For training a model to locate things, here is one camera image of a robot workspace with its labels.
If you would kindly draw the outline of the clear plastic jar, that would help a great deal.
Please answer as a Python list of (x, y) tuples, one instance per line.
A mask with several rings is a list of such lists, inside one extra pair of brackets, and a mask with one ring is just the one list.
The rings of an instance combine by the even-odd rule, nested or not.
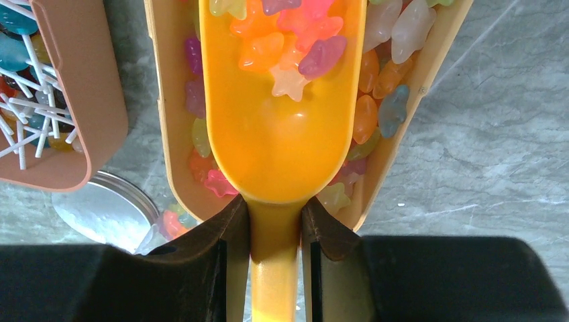
[(173, 241), (198, 226), (196, 220), (179, 203), (170, 204), (163, 212), (159, 212), (153, 203), (143, 207), (150, 228), (134, 250), (135, 255), (148, 255), (150, 252)]

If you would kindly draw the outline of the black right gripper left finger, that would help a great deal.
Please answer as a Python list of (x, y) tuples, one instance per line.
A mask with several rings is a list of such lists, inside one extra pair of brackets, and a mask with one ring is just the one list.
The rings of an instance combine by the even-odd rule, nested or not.
[(132, 255), (113, 246), (1, 247), (2, 321), (241, 321), (249, 265), (242, 197)]

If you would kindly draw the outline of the yellow plastic scoop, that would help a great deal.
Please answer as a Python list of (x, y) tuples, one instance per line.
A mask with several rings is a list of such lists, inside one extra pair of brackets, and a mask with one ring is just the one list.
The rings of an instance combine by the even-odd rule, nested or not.
[(293, 321), (301, 210), (352, 141), (365, 1), (200, 1), (207, 131), (250, 216), (253, 321)]

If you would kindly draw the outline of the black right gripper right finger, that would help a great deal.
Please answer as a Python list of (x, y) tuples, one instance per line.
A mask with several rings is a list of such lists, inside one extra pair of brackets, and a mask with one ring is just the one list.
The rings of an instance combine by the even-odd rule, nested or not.
[(565, 321), (540, 257), (497, 236), (360, 236), (317, 199), (302, 212), (308, 321)]

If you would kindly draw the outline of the pink oval lollipop tray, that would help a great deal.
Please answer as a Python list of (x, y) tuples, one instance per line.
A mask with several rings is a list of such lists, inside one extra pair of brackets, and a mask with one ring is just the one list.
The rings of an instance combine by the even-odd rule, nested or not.
[(25, 148), (25, 170), (14, 153), (1, 157), (1, 180), (50, 192), (84, 186), (123, 145), (125, 100), (102, 1), (30, 1), (51, 57), (82, 153)]

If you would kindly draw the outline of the yellow oval gummy tray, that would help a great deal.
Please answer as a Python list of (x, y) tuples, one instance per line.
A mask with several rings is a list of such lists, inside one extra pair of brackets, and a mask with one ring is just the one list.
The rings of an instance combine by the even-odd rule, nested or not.
[[(189, 16), (195, 6), (195, 1), (147, 1), (145, 11), (154, 42), (160, 90), (158, 110), (168, 181), (180, 208), (203, 222), (220, 212), (231, 197), (217, 197), (195, 180), (189, 164), (193, 153), (190, 132), (195, 118), (185, 108), (182, 91), (192, 76), (184, 57), (183, 41), (190, 34)], [(350, 203), (339, 209), (335, 218), (352, 230), (359, 230), (369, 215), (408, 124), (432, 85), (471, 6), (471, 1), (435, 6), (436, 19), (425, 45), (410, 57), (405, 74), (395, 72), (395, 65), (387, 57), (386, 44), (381, 44), (375, 53), (365, 53), (365, 71), (370, 72), (371, 62), (377, 60), (379, 77), (373, 89), (359, 92), (356, 100), (378, 107), (378, 127), (365, 144), (350, 148), (348, 164), (339, 177)]]

